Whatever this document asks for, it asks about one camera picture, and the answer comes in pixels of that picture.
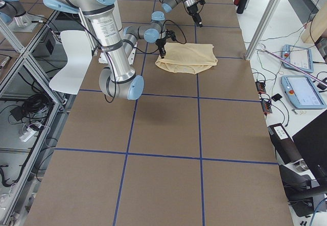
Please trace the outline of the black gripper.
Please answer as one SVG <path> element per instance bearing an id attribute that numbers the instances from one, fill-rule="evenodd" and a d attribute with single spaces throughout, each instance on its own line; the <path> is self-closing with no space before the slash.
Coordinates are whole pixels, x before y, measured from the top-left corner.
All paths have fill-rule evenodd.
<path id="1" fill-rule="evenodd" d="M 158 48 L 160 57 L 164 58 L 165 55 L 166 55 L 166 51 L 165 51 L 166 38 L 157 39 L 155 41 L 155 44 L 156 44 L 156 46 Z"/>
<path id="2" fill-rule="evenodd" d="M 195 22 L 197 27 L 203 27 L 202 19 L 198 13 L 197 4 L 193 4 L 187 7 L 188 14 L 192 17 L 193 21 Z"/>

